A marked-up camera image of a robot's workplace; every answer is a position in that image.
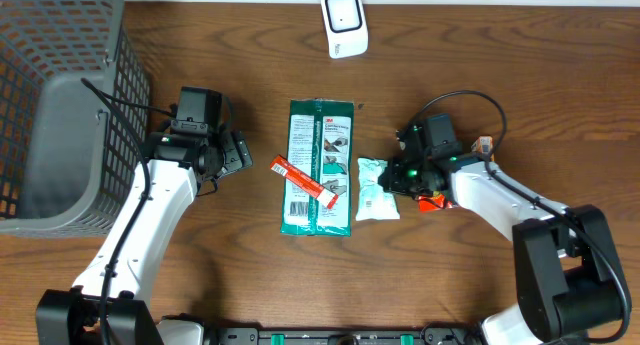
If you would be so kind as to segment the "red snack bag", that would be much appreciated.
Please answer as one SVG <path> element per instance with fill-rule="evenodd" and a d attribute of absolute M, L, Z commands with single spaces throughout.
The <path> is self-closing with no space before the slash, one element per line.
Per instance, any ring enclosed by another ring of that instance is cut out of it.
<path fill-rule="evenodd" d="M 418 204 L 419 210 L 424 213 L 454 208 L 454 204 L 443 194 L 433 197 L 419 196 Z"/>

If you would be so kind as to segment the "white green wipes pack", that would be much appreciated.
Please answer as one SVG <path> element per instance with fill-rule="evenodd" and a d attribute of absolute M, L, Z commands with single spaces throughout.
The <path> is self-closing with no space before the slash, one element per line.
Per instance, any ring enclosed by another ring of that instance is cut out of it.
<path fill-rule="evenodd" d="M 379 159 L 358 159 L 359 200 L 357 221 L 399 220 L 395 198 L 385 192 L 378 183 L 379 177 L 387 169 L 387 162 Z"/>

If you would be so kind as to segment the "red Nescafe coffee sachet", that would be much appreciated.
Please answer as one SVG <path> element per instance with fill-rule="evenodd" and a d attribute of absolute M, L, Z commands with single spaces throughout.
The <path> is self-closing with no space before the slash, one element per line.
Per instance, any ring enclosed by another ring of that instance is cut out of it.
<path fill-rule="evenodd" d="M 271 162 L 270 169 L 298 186 L 325 208 L 332 209 L 339 198 L 337 194 L 323 187 L 280 155 L 276 156 Z"/>

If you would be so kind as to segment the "small orange carton box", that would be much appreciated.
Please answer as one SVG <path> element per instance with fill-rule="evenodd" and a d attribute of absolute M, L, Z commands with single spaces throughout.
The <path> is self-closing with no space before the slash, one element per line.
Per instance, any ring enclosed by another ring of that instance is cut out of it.
<path fill-rule="evenodd" d="M 480 136 L 471 146 L 473 153 L 491 156 L 494 147 L 494 139 L 492 136 Z"/>

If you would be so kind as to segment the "green gloves package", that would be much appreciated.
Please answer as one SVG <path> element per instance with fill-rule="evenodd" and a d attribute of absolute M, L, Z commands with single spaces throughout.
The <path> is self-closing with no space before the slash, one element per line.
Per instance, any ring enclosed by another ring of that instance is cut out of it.
<path fill-rule="evenodd" d="M 280 232 L 294 236 L 351 235 L 351 178 L 354 104 L 336 100 L 290 103 L 285 159 L 337 196 L 327 208 L 287 180 Z"/>

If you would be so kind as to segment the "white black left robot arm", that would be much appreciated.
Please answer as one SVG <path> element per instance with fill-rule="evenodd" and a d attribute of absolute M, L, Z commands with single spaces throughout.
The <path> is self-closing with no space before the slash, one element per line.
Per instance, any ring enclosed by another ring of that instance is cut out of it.
<path fill-rule="evenodd" d="M 133 187 L 90 265 L 36 309 L 41 344 L 214 344 L 215 331 L 181 314 L 155 322 L 149 306 L 172 234 L 201 185 L 251 166 L 243 134 L 154 132 Z"/>

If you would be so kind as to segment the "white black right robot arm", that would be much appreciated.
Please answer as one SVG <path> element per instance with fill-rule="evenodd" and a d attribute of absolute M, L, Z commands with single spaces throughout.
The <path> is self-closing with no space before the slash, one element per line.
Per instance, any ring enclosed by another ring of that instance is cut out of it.
<path fill-rule="evenodd" d="M 551 201 L 483 154 L 393 160 L 382 188 L 414 199 L 440 194 L 475 213 L 513 246 L 517 303 L 482 324 L 487 343 L 622 338 L 632 299 L 604 213 Z"/>

